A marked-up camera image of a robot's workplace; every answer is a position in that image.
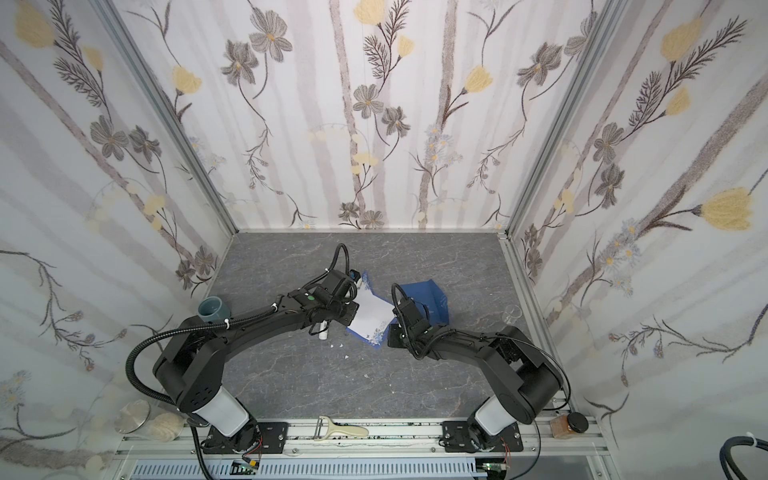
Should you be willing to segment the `white letter paper blue border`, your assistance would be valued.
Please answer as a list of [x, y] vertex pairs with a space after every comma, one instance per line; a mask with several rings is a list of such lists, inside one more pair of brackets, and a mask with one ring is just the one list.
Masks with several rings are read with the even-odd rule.
[[357, 287], [358, 310], [347, 330], [374, 349], [380, 349], [386, 344], [389, 326], [395, 318], [393, 305], [374, 293], [366, 272], [362, 273]]

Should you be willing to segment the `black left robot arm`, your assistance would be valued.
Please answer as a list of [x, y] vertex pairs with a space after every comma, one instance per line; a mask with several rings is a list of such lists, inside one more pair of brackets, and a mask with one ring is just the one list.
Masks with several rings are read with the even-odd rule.
[[227, 451], [246, 453], [259, 445], [257, 420], [222, 384], [226, 363], [278, 335], [322, 322], [347, 326], [356, 315], [356, 285], [316, 286], [281, 295], [269, 307], [237, 320], [185, 320], [155, 362], [153, 375], [180, 412], [211, 427]]

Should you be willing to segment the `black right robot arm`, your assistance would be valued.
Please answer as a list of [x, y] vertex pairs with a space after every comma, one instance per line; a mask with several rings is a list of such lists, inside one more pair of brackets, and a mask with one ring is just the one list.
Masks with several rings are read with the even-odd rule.
[[493, 395], [477, 407], [464, 431], [453, 437], [470, 452], [488, 451], [500, 434], [518, 423], [532, 424], [556, 393], [564, 375], [544, 351], [513, 326], [496, 333], [473, 333], [429, 323], [411, 298], [394, 304], [396, 325], [387, 344], [417, 360], [456, 361], [482, 373]]

